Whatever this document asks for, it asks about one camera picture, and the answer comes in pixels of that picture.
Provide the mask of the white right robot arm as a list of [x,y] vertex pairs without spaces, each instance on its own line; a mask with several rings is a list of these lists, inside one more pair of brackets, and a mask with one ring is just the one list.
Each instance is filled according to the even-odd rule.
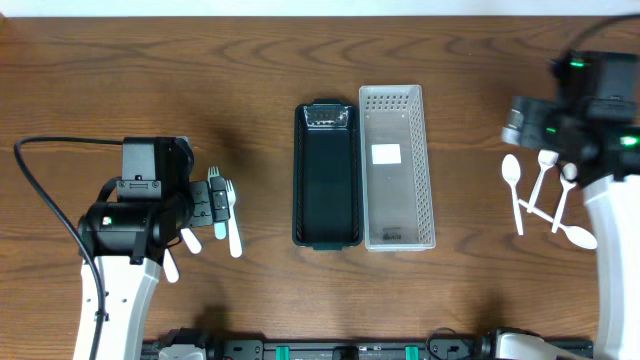
[[575,180],[597,241],[596,359],[639,356],[639,127],[634,54],[568,50],[555,61],[553,101],[516,97],[504,142],[550,150]]

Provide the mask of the mint green plastic fork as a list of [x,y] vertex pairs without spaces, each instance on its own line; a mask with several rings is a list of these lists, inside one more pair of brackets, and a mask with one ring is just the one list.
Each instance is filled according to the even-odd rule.
[[208,168],[208,183],[211,190],[211,207],[214,217],[214,235],[218,240],[227,237],[226,222],[229,219],[226,180],[217,166]]

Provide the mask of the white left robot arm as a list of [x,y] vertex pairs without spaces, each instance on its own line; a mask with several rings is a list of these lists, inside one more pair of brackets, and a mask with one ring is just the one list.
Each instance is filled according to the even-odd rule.
[[88,250],[81,266],[82,307],[77,359],[137,359],[160,278],[180,275],[170,245],[179,238],[198,253],[193,230],[229,221],[222,177],[182,183],[164,194],[159,180],[116,177],[101,189],[78,224]]

